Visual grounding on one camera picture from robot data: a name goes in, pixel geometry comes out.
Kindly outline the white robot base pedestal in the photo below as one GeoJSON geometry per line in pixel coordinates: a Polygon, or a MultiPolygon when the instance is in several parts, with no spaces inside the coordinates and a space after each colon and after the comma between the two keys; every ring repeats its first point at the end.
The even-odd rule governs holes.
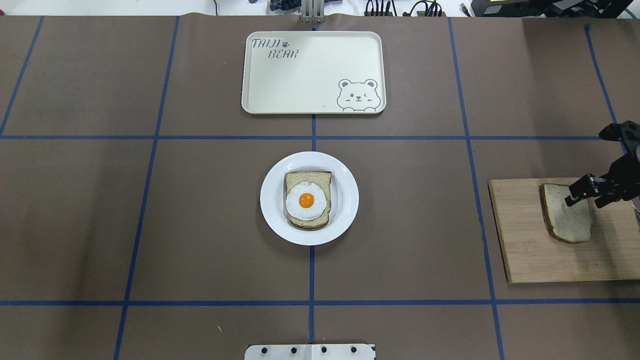
{"type": "Polygon", "coordinates": [[[256,344],[247,347],[245,360],[375,360],[372,344],[256,344]]]}

